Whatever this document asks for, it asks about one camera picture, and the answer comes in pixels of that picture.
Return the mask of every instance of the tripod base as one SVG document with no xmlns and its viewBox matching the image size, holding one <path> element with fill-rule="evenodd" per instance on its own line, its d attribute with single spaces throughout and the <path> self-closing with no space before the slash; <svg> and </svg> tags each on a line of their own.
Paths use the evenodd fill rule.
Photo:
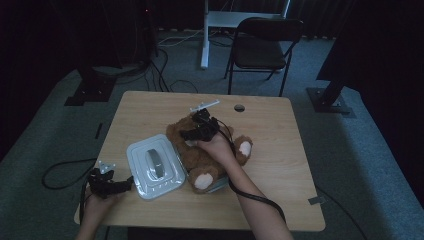
<svg viewBox="0 0 424 240">
<path fill-rule="evenodd" d="M 81 81 L 74 96 L 68 97 L 65 106 L 83 106 L 85 102 L 107 102 L 115 86 L 115 77 L 98 77 L 100 86 L 89 89 L 84 81 Z"/>
<path fill-rule="evenodd" d="M 338 98 L 331 105 L 329 105 L 325 104 L 321 98 L 325 88 L 306 88 L 306 91 L 308 92 L 315 112 L 340 113 L 343 115 L 343 117 L 346 118 L 356 118 L 352 108 L 346 106 L 341 95 L 339 95 Z"/>
</svg>

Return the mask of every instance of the clear plastic lid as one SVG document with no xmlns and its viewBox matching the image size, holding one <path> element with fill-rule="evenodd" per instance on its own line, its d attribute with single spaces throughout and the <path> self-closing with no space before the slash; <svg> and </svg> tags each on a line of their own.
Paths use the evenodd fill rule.
<svg viewBox="0 0 424 240">
<path fill-rule="evenodd" d="M 186 173 L 172 143 L 158 134 L 131 144 L 127 158 L 141 198 L 151 200 L 180 187 Z"/>
</svg>

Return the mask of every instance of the black chair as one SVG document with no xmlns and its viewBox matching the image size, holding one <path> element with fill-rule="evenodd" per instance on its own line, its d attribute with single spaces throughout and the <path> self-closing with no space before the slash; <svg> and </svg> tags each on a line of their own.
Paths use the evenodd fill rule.
<svg viewBox="0 0 424 240">
<path fill-rule="evenodd" d="M 284 69 L 279 93 L 281 97 L 292 50 L 302 37 L 302 30 L 303 22 L 295 19 L 252 17 L 240 22 L 234 33 L 224 76 L 227 78 L 228 72 L 230 73 L 228 95 L 231 94 L 233 72 L 270 72 L 267 78 L 269 80 L 275 72 Z"/>
</svg>

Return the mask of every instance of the chair seat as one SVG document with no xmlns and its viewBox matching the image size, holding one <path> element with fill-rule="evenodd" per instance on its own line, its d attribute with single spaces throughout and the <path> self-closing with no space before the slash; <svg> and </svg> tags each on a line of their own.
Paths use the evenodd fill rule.
<svg viewBox="0 0 424 240">
<path fill-rule="evenodd" d="M 279 42 L 252 37 L 237 39 L 234 63 L 244 69 L 283 69 L 286 66 Z"/>
</svg>

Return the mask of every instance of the small black object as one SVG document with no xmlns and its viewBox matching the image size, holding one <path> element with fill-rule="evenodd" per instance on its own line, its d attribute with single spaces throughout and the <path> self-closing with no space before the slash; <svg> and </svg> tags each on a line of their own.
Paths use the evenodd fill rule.
<svg viewBox="0 0 424 240">
<path fill-rule="evenodd" d="M 101 174 L 100 169 L 98 168 L 91 170 L 90 176 L 88 176 L 88 183 L 90 184 L 91 192 L 103 199 L 106 199 L 109 195 L 131 190 L 131 185 L 134 182 L 134 178 L 132 176 L 126 181 L 114 182 L 112 180 L 113 174 L 113 170 L 105 174 Z"/>
<path fill-rule="evenodd" d="M 184 138 L 185 141 L 201 140 L 209 142 L 219 131 L 218 120 L 214 117 L 210 118 L 210 114 L 206 108 L 197 111 L 192 116 L 192 120 L 197 123 L 195 129 L 189 131 L 180 131 L 181 137 Z"/>
</svg>

